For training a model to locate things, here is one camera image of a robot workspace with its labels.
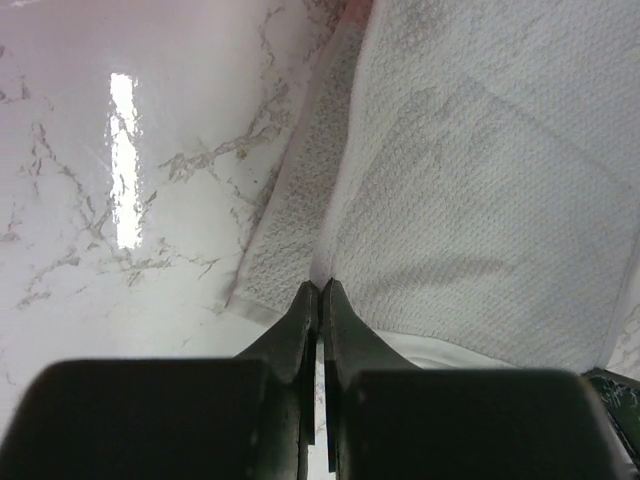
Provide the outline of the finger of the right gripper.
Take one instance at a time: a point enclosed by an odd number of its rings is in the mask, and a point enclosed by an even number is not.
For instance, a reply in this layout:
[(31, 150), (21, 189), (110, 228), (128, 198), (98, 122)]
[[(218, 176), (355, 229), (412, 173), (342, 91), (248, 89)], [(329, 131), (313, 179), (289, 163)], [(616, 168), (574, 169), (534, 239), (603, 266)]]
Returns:
[(622, 440), (639, 439), (639, 382), (607, 370), (585, 374), (606, 406)]

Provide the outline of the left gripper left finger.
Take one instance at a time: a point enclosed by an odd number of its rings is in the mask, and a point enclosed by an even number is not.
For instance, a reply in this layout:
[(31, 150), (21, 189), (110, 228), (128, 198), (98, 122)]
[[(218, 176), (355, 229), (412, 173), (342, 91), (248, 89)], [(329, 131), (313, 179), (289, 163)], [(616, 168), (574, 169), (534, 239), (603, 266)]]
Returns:
[(319, 291), (300, 285), (289, 309), (236, 356), (264, 368), (247, 479), (305, 479), (315, 443), (315, 362)]

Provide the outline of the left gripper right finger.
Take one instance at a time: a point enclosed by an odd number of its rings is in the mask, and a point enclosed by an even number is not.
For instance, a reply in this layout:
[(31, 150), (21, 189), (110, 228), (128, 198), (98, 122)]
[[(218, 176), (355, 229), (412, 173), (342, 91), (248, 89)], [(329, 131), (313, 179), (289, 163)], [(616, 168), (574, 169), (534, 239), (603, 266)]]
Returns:
[(380, 377), (418, 366), (385, 342), (356, 314), (342, 283), (331, 279), (321, 294), (329, 471), (360, 479), (368, 452), (367, 388)]

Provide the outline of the grey towel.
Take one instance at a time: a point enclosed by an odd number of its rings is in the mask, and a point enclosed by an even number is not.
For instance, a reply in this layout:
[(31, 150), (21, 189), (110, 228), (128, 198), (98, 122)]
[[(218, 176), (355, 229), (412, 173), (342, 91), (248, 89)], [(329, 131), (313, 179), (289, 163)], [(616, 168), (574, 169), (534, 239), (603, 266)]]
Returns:
[(607, 364), (639, 306), (639, 5), (354, 1), (228, 307), (298, 285), (427, 367)]

